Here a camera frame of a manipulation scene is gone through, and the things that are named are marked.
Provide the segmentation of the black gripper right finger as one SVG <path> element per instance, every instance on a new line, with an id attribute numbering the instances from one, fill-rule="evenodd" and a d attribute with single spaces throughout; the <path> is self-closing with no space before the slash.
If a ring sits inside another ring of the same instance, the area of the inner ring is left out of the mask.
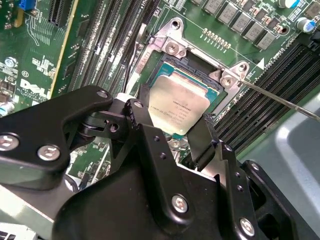
<path id="1" fill-rule="evenodd" d="M 253 161 L 239 163 L 219 139 L 212 115 L 203 114 L 188 131 L 193 164 L 217 184 L 218 226 L 226 240 L 297 240 L 291 204 Z"/>

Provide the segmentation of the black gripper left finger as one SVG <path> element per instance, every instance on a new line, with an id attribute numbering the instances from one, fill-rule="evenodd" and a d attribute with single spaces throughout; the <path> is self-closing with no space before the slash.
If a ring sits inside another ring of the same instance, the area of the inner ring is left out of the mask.
<path id="1" fill-rule="evenodd" d="M 194 207 L 163 132 L 154 127 L 147 107 L 129 99 L 122 113 L 109 110 L 113 98 L 97 86 L 85 86 L 20 110 L 0 120 L 0 182 L 37 191 L 58 186 L 72 150 L 105 137 L 123 144 L 115 163 L 136 149 L 153 219 L 160 227 L 188 227 Z M 177 196 L 186 211 L 173 205 Z"/>

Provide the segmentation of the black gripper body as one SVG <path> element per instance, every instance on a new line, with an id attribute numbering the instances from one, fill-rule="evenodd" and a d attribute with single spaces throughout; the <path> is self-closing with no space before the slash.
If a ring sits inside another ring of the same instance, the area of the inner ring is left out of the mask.
<path id="1" fill-rule="evenodd" d="M 180 168 L 170 151 L 143 150 L 117 172 L 71 197 L 54 240 L 221 240 L 217 182 Z"/>

